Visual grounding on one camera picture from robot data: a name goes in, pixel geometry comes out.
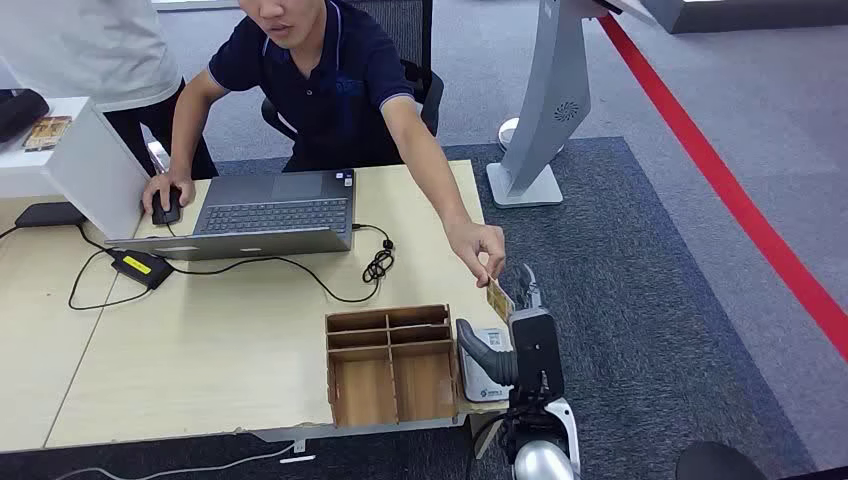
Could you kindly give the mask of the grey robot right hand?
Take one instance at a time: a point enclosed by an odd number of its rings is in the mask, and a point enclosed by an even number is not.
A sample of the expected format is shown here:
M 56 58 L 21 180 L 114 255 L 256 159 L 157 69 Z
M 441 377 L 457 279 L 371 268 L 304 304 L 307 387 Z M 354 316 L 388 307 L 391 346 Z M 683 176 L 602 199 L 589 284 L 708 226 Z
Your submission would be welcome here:
M 518 268 L 518 312 L 542 307 L 541 291 L 532 269 L 526 264 Z M 495 383 L 504 387 L 516 386 L 519 381 L 517 353 L 495 351 L 484 344 L 463 318 L 456 319 L 457 342 Z

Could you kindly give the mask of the person's right hand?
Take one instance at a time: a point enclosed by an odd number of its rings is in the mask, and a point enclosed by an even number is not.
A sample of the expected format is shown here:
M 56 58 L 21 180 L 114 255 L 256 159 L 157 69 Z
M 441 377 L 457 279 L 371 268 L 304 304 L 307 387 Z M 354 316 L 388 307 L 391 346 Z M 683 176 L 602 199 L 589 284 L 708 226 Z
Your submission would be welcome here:
M 158 174 L 149 180 L 142 194 L 141 200 L 145 212 L 149 215 L 153 214 L 153 197 L 155 194 L 160 195 L 160 207 L 164 211 L 170 210 L 172 204 L 170 191 L 172 189 L 180 191 L 178 202 L 180 207 L 185 207 L 193 202 L 195 198 L 195 186 L 190 175 L 185 174 L 184 172 Z

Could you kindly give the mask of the person's left hand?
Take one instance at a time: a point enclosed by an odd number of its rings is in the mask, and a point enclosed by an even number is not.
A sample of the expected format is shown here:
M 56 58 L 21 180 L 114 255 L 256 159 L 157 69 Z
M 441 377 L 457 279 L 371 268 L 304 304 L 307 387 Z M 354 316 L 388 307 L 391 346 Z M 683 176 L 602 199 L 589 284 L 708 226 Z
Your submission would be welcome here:
M 506 262 L 501 227 L 463 220 L 445 223 L 444 229 L 453 252 L 473 274 L 478 288 L 500 276 Z

